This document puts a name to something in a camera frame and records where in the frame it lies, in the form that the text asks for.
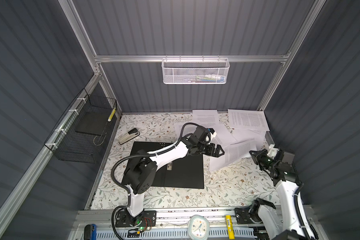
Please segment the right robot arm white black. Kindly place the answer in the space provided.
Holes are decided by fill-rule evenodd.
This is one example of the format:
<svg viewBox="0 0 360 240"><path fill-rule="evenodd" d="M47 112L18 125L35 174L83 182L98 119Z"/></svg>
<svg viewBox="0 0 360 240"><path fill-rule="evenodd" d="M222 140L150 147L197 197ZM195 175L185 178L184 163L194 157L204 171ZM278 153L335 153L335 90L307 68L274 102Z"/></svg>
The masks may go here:
<svg viewBox="0 0 360 240"><path fill-rule="evenodd" d="M295 154L284 150L249 151L259 169L273 182L278 193L282 218L275 204L256 198L245 208L235 208L239 225L263 224L269 240L317 240L315 228L309 222L301 199L304 183L293 165Z"/></svg>

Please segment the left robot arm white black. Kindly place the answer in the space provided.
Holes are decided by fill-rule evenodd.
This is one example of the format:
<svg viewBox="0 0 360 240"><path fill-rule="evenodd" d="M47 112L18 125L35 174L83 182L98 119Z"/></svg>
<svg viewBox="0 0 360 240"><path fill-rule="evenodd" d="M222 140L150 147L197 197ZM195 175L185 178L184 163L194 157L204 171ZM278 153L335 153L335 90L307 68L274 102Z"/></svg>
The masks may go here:
<svg viewBox="0 0 360 240"><path fill-rule="evenodd" d="M111 178L127 191L128 204L122 209L131 226L138 226L143 219L145 192L151 187L157 170L189 155L223 156L225 151L222 146L212 143L216 136L213 128L188 122L182 126L175 143L156 151L138 151L137 155L122 158L114 164Z"/></svg>

